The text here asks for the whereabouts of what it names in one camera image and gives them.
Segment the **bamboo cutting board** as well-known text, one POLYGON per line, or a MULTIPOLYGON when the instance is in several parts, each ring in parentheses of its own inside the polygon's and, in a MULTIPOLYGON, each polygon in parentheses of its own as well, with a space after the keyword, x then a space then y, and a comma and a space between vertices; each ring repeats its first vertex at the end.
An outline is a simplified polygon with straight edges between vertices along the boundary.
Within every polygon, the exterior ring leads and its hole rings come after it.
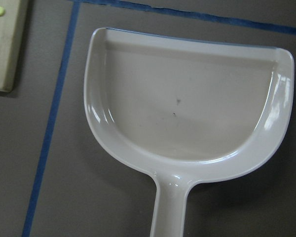
POLYGON ((0 0, 5 14, 0 17, 0 92, 13 88, 25 18, 27 0, 0 0))

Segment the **beige plastic dustpan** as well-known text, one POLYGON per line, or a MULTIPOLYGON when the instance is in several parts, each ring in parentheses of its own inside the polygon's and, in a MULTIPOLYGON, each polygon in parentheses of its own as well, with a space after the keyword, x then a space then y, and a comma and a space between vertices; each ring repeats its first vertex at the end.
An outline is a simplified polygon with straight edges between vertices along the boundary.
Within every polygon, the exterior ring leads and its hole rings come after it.
POLYGON ((286 134, 295 64, 282 48, 113 28, 92 34, 84 76, 102 148, 150 176, 150 235, 181 237, 190 190, 264 165, 286 134))

